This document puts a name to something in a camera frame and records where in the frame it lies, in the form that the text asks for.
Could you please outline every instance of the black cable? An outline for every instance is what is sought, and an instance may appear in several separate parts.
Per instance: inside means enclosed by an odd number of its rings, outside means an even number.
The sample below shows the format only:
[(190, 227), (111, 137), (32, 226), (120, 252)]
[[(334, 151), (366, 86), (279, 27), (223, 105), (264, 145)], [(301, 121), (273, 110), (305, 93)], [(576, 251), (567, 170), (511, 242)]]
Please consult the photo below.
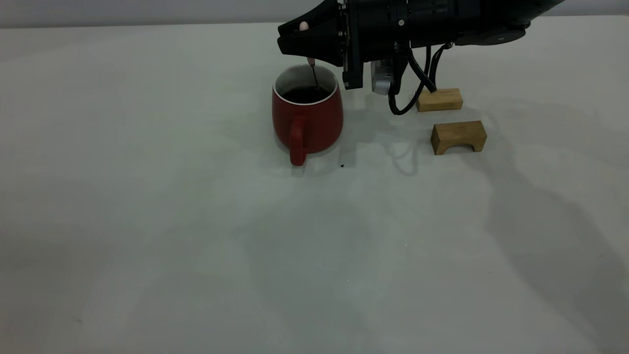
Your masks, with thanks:
[(430, 81), (432, 81), (432, 83), (434, 83), (435, 85), (437, 85), (437, 67), (439, 66), (439, 60), (441, 59), (441, 55), (443, 54), (444, 50), (452, 48), (452, 45), (453, 45), (452, 43), (446, 43), (442, 45), (442, 47), (439, 48), (437, 52), (435, 52), (435, 56), (433, 57), (433, 60), (432, 60), (432, 65), (430, 67), (430, 73), (428, 75), (428, 78), (430, 78)]
[[(422, 72), (422, 74), (424, 74), (424, 76), (426, 76), (429, 73), (429, 71), (430, 71), (430, 54), (431, 54), (430, 52), (431, 52), (431, 47), (427, 46), (426, 47), (426, 67), (425, 67), (424, 71)], [(417, 64), (417, 61), (415, 61), (415, 57), (412, 57), (412, 58), (413, 58), (413, 61), (415, 62), (415, 65), (417, 67), (419, 67), (419, 65)], [(397, 105), (396, 100), (395, 100), (395, 94), (389, 93), (389, 108), (391, 109), (391, 112), (393, 112), (393, 114), (395, 114), (395, 115), (403, 115), (403, 114), (406, 114), (408, 111), (410, 111), (411, 108), (413, 106), (415, 106), (415, 103), (417, 102), (417, 100), (420, 98), (421, 92), (424, 90), (424, 85), (425, 84), (422, 81), (420, 83), (420, 87), (415, 92), (415, 95), (413, 96), (413, 99), (408, 104), (408, 106), (404, 107), (403, 110), (399, 110), (398, 109), (398, 105)]]

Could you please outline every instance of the white table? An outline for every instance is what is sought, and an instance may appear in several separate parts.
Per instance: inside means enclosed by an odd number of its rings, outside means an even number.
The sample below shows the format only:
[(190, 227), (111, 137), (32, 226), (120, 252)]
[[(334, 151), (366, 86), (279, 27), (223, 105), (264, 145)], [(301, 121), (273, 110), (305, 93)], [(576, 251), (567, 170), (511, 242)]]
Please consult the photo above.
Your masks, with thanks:
[(276, 27), (0, 31), (1, 353), (629, 351), (629, 17), (446, 52), (461, 111), (345, 91), (304, 169)]

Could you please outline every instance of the coffee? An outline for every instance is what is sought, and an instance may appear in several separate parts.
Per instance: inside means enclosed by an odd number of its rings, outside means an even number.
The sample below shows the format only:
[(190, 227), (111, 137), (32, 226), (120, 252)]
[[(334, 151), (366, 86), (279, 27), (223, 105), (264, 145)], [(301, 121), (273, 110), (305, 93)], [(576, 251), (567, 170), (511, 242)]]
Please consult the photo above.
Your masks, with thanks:
[(284, 97), (284, 99), (289, 102), (308, 104), (308, 103), (319, 102), (323, 100), (324, 98), (328, 97), (330, 94), (332, 93), (323, 88), (310, 86), (310, 87), (292, 89), (288, 91), (287, 93), (283, 94), (282, 97)]

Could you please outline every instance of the arch-shaped wooden block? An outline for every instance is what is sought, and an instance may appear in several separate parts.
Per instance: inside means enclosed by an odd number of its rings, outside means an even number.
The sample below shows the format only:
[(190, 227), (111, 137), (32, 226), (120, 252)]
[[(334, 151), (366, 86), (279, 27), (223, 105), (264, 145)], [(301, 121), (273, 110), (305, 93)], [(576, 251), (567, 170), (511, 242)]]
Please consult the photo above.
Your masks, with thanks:
[(430, 139), (435, 155), (443, 155), (445, 151), (457, 145), (470, 145), (479, 152), (485, 147), (487, 133), (482, 122), (462, 122), (450, 124), (435, 124)]

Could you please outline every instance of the wooden bridge block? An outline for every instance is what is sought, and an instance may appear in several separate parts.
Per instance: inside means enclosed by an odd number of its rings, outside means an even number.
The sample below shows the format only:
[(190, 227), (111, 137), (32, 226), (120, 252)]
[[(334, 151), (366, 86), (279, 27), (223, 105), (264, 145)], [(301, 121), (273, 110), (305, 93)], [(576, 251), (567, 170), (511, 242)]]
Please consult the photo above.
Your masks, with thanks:
[(459, 89), (440, 89), (435, 93), (424, 90), (417, 100), (420, 112), (459, 110), (463, 108), (463, 97)]
[(482, 122), (463, 122), (450, 124), (435, 124), (430, 139), (435, 155), (443, 155), (453, 146), (470, 145), (474, 151), (482, 151), (487, 141), (487, 133)]

